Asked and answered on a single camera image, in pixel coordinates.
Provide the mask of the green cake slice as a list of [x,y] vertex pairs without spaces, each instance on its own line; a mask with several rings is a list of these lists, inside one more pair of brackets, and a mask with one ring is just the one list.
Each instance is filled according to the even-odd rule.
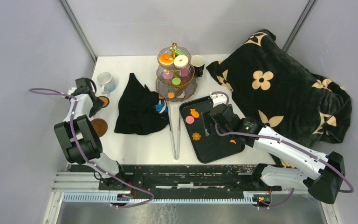
[[173,46],[170,49],[172,57],[176,57],[179,55],[185,55],[177,46]]

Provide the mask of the white and blue mug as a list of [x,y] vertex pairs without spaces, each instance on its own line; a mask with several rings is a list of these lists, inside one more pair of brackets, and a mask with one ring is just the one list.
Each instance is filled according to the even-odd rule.
[[102,72],[97,75],[96,80],[101,88],[101,93],[109,94],[116,89],[116,81],[114,77],[109,72]]

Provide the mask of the black floral blanket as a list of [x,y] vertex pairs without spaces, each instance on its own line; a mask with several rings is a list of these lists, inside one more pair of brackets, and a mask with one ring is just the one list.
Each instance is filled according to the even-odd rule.
[[275,40],[261,29],[207,70],[231,91],[246,117],[306,147],[342,143],[351,124],[351,97],[331,79],[310,72]]

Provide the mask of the white frosted donut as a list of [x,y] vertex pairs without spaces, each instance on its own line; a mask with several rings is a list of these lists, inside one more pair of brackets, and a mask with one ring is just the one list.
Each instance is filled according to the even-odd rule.
[[188,57],[186,55],[178,55],[174,58],[173,64],[176,68],[182,69],[186,67],[189,63]]

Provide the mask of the orange frosted donut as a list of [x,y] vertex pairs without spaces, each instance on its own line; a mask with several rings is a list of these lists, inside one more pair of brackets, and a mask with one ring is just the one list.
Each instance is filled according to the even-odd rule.
[[162,54],[159,56],[158,61],[162,66],[171,66],[174,62],[174,58],[169,54]]

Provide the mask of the three-tier glass cake stand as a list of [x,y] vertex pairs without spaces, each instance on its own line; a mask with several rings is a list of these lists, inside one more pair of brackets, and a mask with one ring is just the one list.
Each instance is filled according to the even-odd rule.
[[197,90],[192,55],[185,47],[173,42],[157,55],[156,92],[168,102],[182,102],[192,97]]

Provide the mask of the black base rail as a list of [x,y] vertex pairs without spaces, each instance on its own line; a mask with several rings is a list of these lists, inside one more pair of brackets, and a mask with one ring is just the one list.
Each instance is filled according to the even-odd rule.
[[270,193],[281,187],[269,187],[256,179],[256,165],[123,165],[124,175],[99,181],[99,190],[124,190],[131,199],[241,199],[244,191]]

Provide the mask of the brown madeleine bread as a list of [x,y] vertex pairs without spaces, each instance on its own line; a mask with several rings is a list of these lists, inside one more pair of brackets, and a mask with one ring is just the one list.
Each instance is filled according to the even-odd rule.
[[193,78],[192,79],[189,79],[189,80],[186,80],[186,82],[183,80],[183,83],[180,84],[179,86],[179,89],[185,89],[187,88],[187,86],[193,81]]

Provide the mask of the pink cake slice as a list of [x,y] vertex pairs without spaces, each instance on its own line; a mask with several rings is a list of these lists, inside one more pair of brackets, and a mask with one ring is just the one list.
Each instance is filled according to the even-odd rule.
[[187,77],[188,76],[188,68],[184,68],[180,70],[180,76],[181,77]]

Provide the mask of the brown round saucer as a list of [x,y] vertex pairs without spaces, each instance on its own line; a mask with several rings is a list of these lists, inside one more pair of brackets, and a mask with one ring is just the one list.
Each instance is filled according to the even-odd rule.
[[103,119],[93,119],[91,125],[97,133],[98,137],[102,137],[106,134],[108,130],[108,124]]

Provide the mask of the orange leaf cookie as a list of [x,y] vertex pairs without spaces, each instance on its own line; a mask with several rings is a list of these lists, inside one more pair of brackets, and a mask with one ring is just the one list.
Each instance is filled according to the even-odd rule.
[[173,99],[173,98],[175,98],[175,93],[174,93],[174,92],[169,92],[169,93],[167,94],[167,98],[168,98],[168,99]]

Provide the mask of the green round cookie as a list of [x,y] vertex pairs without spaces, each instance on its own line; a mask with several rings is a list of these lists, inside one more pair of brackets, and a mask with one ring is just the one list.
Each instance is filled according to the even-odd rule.
[[181,79],[180,79],[179,77],[174,77],[174,78],[172,79],[172,84],[173,84],[174,86],[178,86],[178,85],[180,85],[180,83],[181,83]]

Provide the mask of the metal serving tongs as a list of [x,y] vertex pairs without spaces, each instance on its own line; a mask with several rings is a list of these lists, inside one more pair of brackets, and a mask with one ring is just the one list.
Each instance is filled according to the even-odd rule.
[[179,160],[180,156],[180,137],[181,137],[181,123],[182,118],[179,111],[179,104],[168,102],[168,115],[169,115],[169,127],[171,135],[172,153],[175,161]]

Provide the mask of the black mug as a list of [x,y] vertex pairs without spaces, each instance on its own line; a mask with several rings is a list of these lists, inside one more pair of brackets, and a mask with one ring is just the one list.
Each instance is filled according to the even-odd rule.
[[203,56],[200,55],[194,55],[191,58],[190,64],[194,68],[194,75],[196,77],[202,77],[203,76],[203,70],[205,67],[205,59]]

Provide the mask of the brown round chocolate cookie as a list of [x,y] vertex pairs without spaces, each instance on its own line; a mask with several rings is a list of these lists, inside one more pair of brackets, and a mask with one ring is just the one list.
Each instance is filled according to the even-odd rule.
[[175,98],[178,100],[183,100],[185,98],[186,94],[184,91],[178,91],[175,93]]

